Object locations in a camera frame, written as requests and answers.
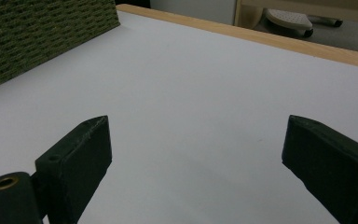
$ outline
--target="dark green block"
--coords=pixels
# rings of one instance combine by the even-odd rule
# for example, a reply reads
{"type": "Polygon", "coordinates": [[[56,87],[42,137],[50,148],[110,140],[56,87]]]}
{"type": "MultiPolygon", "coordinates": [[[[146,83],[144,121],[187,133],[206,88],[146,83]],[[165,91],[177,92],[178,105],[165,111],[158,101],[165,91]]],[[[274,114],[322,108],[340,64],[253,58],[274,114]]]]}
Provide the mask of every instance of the dark green block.
{"type": "Polygon", "coordinates": [[[36,160],[50,223],[77,223],[111,161],[107,116],[82,122],[36,160]]]}
{"type": "Polygon", "coordinates": [[[0,176],[0,224],[40,223],[34,187],[24,172],[0,176]]]}
{"type": "Polygon", "coordinates": [[[0,0],[0,84],[117,26],[113,0],[0,0]]]}
{"type": "Polygon", "coordinates": [[[323,125],[290,116],[283,164],[339,223],[358,224],[358,143],[323,125]]]}

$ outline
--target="wall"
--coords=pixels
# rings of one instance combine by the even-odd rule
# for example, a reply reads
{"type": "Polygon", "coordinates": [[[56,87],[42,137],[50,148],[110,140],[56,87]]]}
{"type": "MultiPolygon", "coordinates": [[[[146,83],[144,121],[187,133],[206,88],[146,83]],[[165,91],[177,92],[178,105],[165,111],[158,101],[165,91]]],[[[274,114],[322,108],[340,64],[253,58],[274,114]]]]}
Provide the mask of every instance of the wall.
{"type": "Polygon", "coordinates": [[[233,24],[235,0],[150,0],[153,9],[233,24]]]}

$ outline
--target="brass screw hole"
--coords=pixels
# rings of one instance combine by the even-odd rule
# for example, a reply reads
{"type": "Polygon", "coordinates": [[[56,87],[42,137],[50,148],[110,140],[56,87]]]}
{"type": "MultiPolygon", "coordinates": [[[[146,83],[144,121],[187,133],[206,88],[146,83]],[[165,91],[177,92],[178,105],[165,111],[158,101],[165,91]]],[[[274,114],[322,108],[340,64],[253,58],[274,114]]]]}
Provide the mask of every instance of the brass screw hole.
{"type": "Polygon", "coordinates": [[[16,176],[5,177],[0,180],[0,190],[11,188],[16,185],[17,182],[19,182],[19,178],[16,176]]]}

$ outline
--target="woven texture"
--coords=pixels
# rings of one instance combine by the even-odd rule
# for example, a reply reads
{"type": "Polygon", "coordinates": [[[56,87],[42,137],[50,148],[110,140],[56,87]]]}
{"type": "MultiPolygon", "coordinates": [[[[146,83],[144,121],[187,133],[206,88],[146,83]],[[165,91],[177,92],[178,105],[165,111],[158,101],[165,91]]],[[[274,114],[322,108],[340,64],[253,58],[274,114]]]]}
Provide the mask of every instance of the woven texture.
{"type": "Polygon", "coordinates": [[[116,26],[114,0],[0,0],[0,84],[116,26]]]}

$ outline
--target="screw hole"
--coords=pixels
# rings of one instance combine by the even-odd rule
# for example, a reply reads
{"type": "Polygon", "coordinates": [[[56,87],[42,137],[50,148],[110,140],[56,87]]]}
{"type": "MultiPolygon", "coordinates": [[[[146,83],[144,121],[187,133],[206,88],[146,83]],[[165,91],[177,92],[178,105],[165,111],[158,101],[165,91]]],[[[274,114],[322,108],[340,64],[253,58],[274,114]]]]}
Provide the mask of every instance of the screw hole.
{"type": "Polygon", "coordinates": [[[17,182],[19,182],[19,179],[16,176],[5,177],[0,180],[0,190],[11,188],[16,185],[17,182]]]}
{"type": "Polygon", "coordinates": [[[48,157],[48,160],[49,161],[59,161],[60,158],[61,158],[60,155],[52,155],[52,156],[48,157]]]}

